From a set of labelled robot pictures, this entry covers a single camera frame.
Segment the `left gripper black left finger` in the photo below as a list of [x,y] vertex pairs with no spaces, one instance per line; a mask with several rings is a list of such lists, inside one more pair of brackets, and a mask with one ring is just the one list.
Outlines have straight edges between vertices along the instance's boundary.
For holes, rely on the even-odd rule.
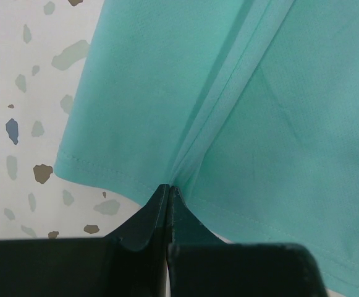
[[164,296],[169,190],[101,238],[0,240],[0,296]]

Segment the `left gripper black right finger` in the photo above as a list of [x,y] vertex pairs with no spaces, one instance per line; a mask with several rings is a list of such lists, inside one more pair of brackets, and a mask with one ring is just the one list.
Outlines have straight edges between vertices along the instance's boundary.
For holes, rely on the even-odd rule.
[[327,296],[311,253],[293,243],[225,243],[171,187],[167,264],[171,296]]

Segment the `teal t shirt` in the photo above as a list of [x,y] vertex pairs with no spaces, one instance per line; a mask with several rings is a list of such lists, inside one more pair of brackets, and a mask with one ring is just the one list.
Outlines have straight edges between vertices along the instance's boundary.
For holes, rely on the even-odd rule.
[[359,296],[359,1],[105,1],[54,166],[307,247]]

